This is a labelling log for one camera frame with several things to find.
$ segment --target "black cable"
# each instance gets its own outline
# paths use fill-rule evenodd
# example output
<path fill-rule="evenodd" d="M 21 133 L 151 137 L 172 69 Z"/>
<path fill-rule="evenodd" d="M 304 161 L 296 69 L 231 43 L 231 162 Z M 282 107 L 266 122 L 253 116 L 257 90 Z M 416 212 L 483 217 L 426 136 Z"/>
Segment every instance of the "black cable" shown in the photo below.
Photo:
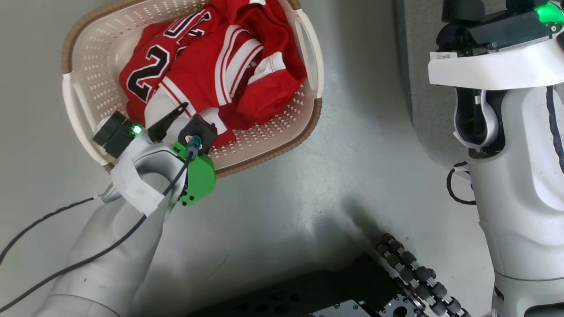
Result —
<path fill-rule="evenodd" d="M 465 166 L 467 164 L 468 164 L 467 162 L 456 163 L 455 168 L 459 168 L 459 167 Z M 451 169 L 451 171 L 448 172 L 448 176 L 447 176 L 447 191 L 448 191 L 448 194 L 452 197 L 452 199 L 455 200 L 455 202 L 459 202 L 463 205 L 475 205 L 476 204 L 475 200 L 472 200 L 472 201 L 462 200 L 462 199 L 456 197 L 455 193 L 452 191 L 452 175 L 454 173 L 455 173 L 455 169 Z"/>
<path fill-rule="evenodd" d="M 192 159 L 192 153 L 190 153 L 186 159 L 186 162 L 184 163 L 184 165 L 182 165 L 182 168 L 180 169 L 180 172 L 178 172 L 178 174 L 176 175 L 176 177 L 174 178 L 174 180 L 169 184 L 169 186 L 165 189 L 165 191 L 163 192 L 163 195 L 166 197 L 166 195 L 169 194 L 169 192 L 174 188 L 174 185 L 178 182 L 178 180 L 180 179 L 180 177 L 182 176 L 182 173 L 184 173 L 184 171 L 188 168 L 188 165 L 190 164 Z M 37 289 L 39 289 L 40 287 L 42 287 L 43 285 L 49 283 L 50 281 L 60 277 L 61 275 L 64 275 L 68 272 L 71 272 L 81 266 L 84 266 L 104 255 L 106 255 L 107 253 L 111 252 L 113 249 L 117 248 L 120 244 L 122 244 L 125 240 L 127 240 L 127 238 L 129 238 L 142 224 L 143 222 L 147 219 L 146 215 L 143 215 L 141 217 L 141 219 L 139 220 L 139 222 L 137 222 L 135 224 L 135 226 L 125 235 L 123 236 L 121 239 L 119 239 L 117 242 L 115 242 L 114 244 L 112 244 L 109 248 L 107 248 L 106 250 L 103 250 L 102 252 L 96 254 L 95 256 L 92 256 L 86 260 L 83 260 L 79 263 L 76 263 L 74 265 L 71 265 L 67 268 L 64 268 L 62 270 L 60 270 L 59 272 L 49 276 L 48 278 L 46 278 L 45 280 L 39 282 L 37 285 L 35 285 L 34 287 L 30 288 L 27 292 L 23 293 L 22 295 L 18 296 L 18 298 L 16 298 L 15 300 L 11 301 L 10 303 L 8 303 L 8 305 L 1 307 L 0 308 L 0 312 L 4 312 L 10 308 L 12 308 L 13 305 L 19 303 L 21 300 L 23 300 L 25 297 L 29 296 L 31 293 L 35 292 Z"/>
<path fill-rule="evenodd" d="M 558 155 L 558 163 L 560 169 L 564 173 L 564 149 L 562 148 L 562 138 L 558 130 L 558 122 L 556 121 L 556 110 L 554 109 L 554 86 L 547 87 L 547 108 L 548 108 L 548 122 L 550 125 L 550 132 L 552 133 L 552 143 L 554 150 Z"/>
<path fill-rule="evenodd" d="M 10 251 L 10 249 L 16 244 L 16 242 L 18 240 L 21 239 L 21 237 L 23 237 L 29 230 L 33 229 L 33 227 L 35 227 L 36 225 L 42 223 L 43 221 L 53 217 L 54 215 L 60 214 L 65 210 L 69 210 L 70 208 L 79 206 L 84 204 L 85 202 L 89 202 L 89 201 L 93 201 L 96 197 L 90 197 L 88 199 L 84 199 L 83 201 L 79 201 L 76 202 L 74 204 L 70 204 L 66 207 L 63 207 L 61 209 L 58 209 L 57 211 L 50 213 L 48 215 L 46 215 L 45 217 L 35 221 L 34 223 L 32 223 L 29 227 L 23 229 L 15 238 L 12 239 L 12 241 L 10 241 L 10 243 L 8 243 L 8 245 L 4 248 L 4 250 L 2 251 L 2 253 L 0 253 L 0 265 L 2 265 L 2 262 L 4 261 L 4 258 L 6 257 L 6 254 L 8 253 L 8 251 Z"/>

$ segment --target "basket handle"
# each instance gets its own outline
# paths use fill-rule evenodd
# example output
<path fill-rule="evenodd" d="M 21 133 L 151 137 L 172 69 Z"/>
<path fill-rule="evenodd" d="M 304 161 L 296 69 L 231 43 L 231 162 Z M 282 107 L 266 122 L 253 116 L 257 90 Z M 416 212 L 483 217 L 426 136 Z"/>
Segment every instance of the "basket handle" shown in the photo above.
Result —
<path fill-rule="evenodd" d="M 310 59 L 306 50 L 306 42 L 303 37 L 303 32 L 296 32 L 299 40 L 299 45 L 303 54 L 303 63 L 306 66 L 307 78 L 310 83 L 311 89 L 315 93 L 316 98 L 321 98 L 323 95 L 323 90 L 325 88 L 325 67 L 323 64 L 323 53 L 321 52 L 321 44 L 319 44 L 319 39 L 315 29 L 311 24 L 310 18 L 304 13 L 302 9 L 295 10 L 296 17 L 296 29 L 301 29 L 306 33 L 307 39 L 309 41 L 311 51 L 313 53 L 316 70 L 317 70 L 317 84 L 312 76 L 312 69 L 310 65 Z"/>
<path fill-rule="evenodd" d="M 106 165 L 111 162 L 111 159 L 109 159 L 107 155 L 101 153 L 101 151 L 92 143 L 89 133 L 86 130 L 86 126 L 80 119 L 78 105 L 74 96 L 75 92 L 73 90 L 71 74 L 72 73 L 67 73 L 63 75 L 63 100 L 70 119 L 70 124 L 72 125 L 74 133 L 78 137 L 78 140 L 86 152 L 88 152 L 88 154 L 99 164 Z"/>

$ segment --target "shiny floor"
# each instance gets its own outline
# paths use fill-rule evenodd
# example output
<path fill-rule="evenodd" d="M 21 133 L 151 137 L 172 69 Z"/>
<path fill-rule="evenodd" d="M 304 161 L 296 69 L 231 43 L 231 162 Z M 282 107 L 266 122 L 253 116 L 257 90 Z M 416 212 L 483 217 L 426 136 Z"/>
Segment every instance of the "shiny floor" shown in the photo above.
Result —
<path fill-rule="evenodd" d="M 102 192 L 104 171 L 73 135 L 60 48 L 81 15 L 108 0 L 2 0 L 0 245 L 43 215 Z M 392 0 L 301 0 L 323 46 L 319 125 L 303 145 L 221 179 L 176 208 L 133 316 L 183 316 L 320 268 L 339 268 L 387 231 L 432 267 L 473 313 L 490 309 L 493 270 L 474 207 L 445 190 L 408 117 Z M 468 183 L 455 190 L 471 198 Z M 62 268 L 96 203 L 30 232 L 0 267 L 0 306 Z M 49 284 L 1 317 L 29 316 Z"/>

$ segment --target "laundry basket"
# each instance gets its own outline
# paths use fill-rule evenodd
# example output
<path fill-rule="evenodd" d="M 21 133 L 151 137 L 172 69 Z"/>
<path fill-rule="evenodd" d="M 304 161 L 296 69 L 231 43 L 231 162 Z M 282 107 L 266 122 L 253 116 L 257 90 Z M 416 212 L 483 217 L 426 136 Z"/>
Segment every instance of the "laundry basket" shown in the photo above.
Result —
<path fill-rule="evenodd" d="M 84 149 L 101 165 L 113 158 L 91 137 L 100 121 L 118 110 L 127 114 L 119 75 L 133 55 L 143 28 L 198 11 L 208 0 L 117 0 L 84 16 L 63 47 L 63 97 Z M 273 159 L 300 145 L 321 114 L 324 68 L 315 30 L 298 0 L 279 0 L 286 12 L 308 79 L 284 112 L 262 126 L 235 131 L 237 141 L 212 148 L 209 156 L 223 177 Z M 307 45 L 311 47 L 308 55 Z"/>

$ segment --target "glowing green light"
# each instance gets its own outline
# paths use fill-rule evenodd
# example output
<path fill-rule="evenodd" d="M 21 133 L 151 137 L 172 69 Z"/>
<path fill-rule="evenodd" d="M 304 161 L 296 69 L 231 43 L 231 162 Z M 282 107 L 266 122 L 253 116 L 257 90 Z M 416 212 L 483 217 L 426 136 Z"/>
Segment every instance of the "glowing green light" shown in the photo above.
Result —
<path fill-rule="evenodd" d="M 553 22 L 564 24 L 564 12 L 552 2 L 547 2 L 545 5 L 536 7 L 535 11 L 539 14 L 539 21 L 542 23 Z"/>
<path fill-rule="evenodd" d="M 133 133 L 134 133 L 135 135 L 138 135 L 139 133 L 141 133 L 142 130 L 143 130 L 143 129 L 142 129 L 140 126 L 138 126 L 138 125 L 134 126 L 134 127 L 131 129 L 131 131 L 133 131 Z"/>

